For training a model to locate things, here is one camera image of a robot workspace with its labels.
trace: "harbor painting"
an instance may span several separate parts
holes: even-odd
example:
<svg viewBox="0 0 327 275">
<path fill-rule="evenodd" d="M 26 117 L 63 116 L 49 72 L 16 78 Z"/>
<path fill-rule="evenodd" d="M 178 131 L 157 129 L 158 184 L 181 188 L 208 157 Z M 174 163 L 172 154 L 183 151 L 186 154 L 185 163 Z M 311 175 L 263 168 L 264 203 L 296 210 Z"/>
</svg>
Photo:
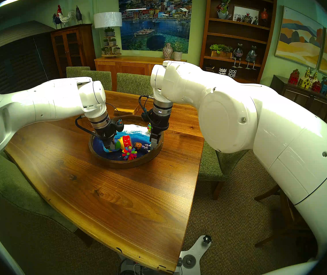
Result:
<svg viewBox="0 0 327 275">
<path fill-rule="evenodd" d="M 122 50 L 162 51 L 179 41 L 188 53 L 192 0 L 119 0 Z"/>
</svg>

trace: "wooden table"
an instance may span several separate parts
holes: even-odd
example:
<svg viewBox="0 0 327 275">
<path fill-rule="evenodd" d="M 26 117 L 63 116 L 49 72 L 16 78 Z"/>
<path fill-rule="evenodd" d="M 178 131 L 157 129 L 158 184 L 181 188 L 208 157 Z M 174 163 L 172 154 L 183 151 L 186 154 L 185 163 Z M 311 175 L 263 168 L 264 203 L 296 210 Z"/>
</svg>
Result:
<svg viewBox="0 0 327 275">
<path fill-rule="evenodd" d="M 136 95 L 106 91 L 107 102 L 116 107 L 127 97 L 138 102 Z M 108 111 L 113 116 L 111 106 Z M 80 229 L 144 266 L 172 274 L 204 142 L 195 108 L 174 105 L 161 152 L 131 169 L 103 167 L 88 148 L 89 134 L 74 119 L 20 129 L 7 154 L 42 197 Z M 92 129 L 86 118 L 80 124 Z"/>
<path fill-rule="evenodd" d="M 162 65 L 163 58 L 145 56 L 117 56 L 115 58 L 97 58 L 94 60 L 97 71 L 111 72 L 112 90 L 116 91 L 117 73 L 151 75 L 155 65 Z"/>
</svg>

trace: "framed sign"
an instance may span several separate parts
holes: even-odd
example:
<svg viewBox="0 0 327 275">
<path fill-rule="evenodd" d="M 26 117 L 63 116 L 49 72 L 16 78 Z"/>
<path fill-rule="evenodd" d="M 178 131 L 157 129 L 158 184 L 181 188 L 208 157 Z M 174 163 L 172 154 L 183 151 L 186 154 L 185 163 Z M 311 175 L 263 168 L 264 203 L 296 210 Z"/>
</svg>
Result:
<svg viewBox="0 0 327 275">
<path fill-rule="evenodd" d="M 238 18 L 243 18 L 247 14 L 251 16 L 253 19 L 252 21 L 255 20 L 255 17 L 257 16 L 259 18 L 259 10 L 256 8 L 249 8 L 249 7 L 243 7 L 240 5 L 234 5 L 234 11 L 232 13 L 232 20 L 238 20 Z"/>
</svg>

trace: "black and white pot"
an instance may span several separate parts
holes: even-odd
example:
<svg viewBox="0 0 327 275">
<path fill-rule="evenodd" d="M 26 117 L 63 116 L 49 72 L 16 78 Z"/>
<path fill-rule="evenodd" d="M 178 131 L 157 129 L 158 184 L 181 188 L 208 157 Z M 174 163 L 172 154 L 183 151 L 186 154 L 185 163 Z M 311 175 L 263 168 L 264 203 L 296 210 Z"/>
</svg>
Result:
<svg viewBox="0 0 327 275">
<path fill-rule="evenodd" d="M 182 52 L 174 52 L 174 60 L 180 61 L 182 56 Z"/>
</svg>

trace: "planter box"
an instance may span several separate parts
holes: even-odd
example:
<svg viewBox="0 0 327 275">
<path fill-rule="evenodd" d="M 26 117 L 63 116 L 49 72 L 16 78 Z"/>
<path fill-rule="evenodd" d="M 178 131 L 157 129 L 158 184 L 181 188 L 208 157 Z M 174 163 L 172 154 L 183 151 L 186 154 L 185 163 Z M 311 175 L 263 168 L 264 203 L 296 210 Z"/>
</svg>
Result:
<svg viewBox="0 0 327 275">
<path fill-rule="evenodd" d="M 228 52 L 228 53 L 220 52 L 218 54 L 217 51 L 212 50 L 210 56 L 211 57 L 220 57 L 220 58 L 229 58 L 229 59 L 231 59 L 232 58 L 232 52 Z"/>
</svg>

